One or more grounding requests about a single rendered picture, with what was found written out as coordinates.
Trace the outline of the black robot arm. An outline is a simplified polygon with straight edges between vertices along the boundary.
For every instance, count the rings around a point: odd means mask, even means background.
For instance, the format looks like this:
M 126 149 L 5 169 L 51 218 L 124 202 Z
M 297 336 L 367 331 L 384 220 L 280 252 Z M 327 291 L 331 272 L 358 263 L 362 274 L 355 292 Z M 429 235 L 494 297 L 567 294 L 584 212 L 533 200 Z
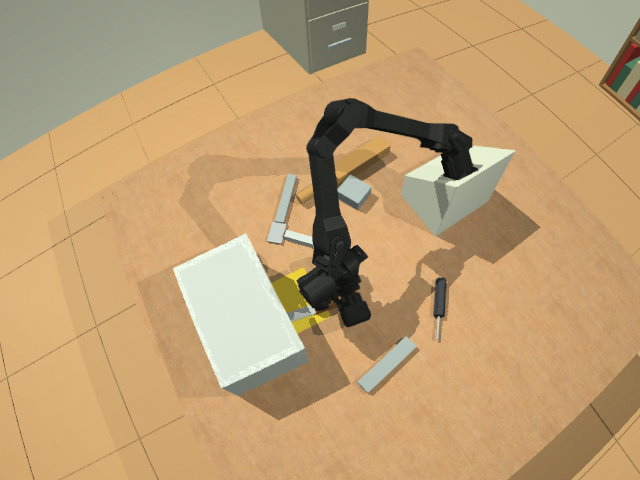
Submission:
M 451 123 L 426 123 L 377 111 L 355 98 L 331 101 L 306 145 L 315 201 L 312 264 L 316 267 L 296 280 L 299 292 L 317 311 L 339 302 L 338 285 L 356 282 L 360 264 L 369 256 L 351 238 L 339 206 L 333 153 L 353 131 L 367 128 L 419 140 L 420 148 L 442 153 L 444 177 L 460 180 L 478 171 L 469 150 L 472 137 Z M 324 258 L 329 256 L 329 260 Z

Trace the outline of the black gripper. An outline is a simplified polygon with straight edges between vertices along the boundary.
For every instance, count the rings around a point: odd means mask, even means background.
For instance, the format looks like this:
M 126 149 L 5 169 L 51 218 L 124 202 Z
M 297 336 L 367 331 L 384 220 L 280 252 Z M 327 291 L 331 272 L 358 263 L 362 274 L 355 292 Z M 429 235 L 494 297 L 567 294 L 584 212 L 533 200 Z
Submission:
M 371 313 L 366 304 L 366 301 L 362 300 L 359 283 L 361 283 L 360 276 L 355 283 L 349 286 L 341 286 L 337 284 L 339 302 L 336 302 L 338 309 L 340 310 L 341 317 L 346 327 L 356 325 L 358 323 L 367 321 L 371 317 Z

